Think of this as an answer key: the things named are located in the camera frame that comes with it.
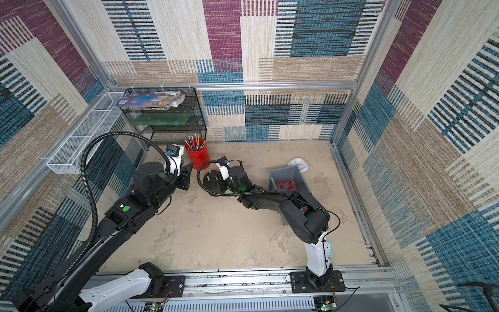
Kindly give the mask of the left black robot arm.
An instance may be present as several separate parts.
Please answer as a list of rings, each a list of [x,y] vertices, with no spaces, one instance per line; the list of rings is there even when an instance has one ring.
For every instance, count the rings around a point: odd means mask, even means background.
[[[131,136],[157,150],[165,162],[147,162],[133,173],[126,195],[118,199],[98,218],[96,200],[87,176],[87,158],[92,149],[108,137]],[[94,289],[85,285],[113,253],[136,234],[146,222],[162,213],[161,205],[172,200],[173,193],[188,190],[193,164],[183,164],[183,147],[167,145],[162,150],[142,135],[113,131],[93,139],[81,156],[81,179],[92,213],[88,239],[52,275],[33,289],[22,289],[13,297],[18,311],[105,311],[134,296],[160,295],[164,274],[155,265],[145,263],[138,269]]]

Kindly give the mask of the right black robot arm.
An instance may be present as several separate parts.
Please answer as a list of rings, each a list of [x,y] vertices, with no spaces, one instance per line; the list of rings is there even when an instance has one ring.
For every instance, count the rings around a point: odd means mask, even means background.
[[[338,214],[326,209],[309,191],[270,190],[251,182],[242,161],[221,157],[200,165],[196,180],[214,197],[236,197],[247,209],[281,213],[293,233],[305,244],[309,285],[315,291],[333,287],[333,265],[326,254],[326,237],[341,225]]]

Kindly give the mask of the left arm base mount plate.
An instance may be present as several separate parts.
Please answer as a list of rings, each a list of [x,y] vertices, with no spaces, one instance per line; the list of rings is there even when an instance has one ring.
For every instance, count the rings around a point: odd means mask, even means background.
[[[163,276],[159,287],[153,288],[153,298],[181,298],[185,288],[186,276]]]

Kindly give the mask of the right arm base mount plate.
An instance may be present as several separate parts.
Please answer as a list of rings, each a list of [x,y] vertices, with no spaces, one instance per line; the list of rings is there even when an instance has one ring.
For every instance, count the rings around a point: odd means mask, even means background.
[[[316,277],[308,271],[296,271],[289,274],[293,293],[344,292],[346,290],[341,271],[333,270],[322,277]]]

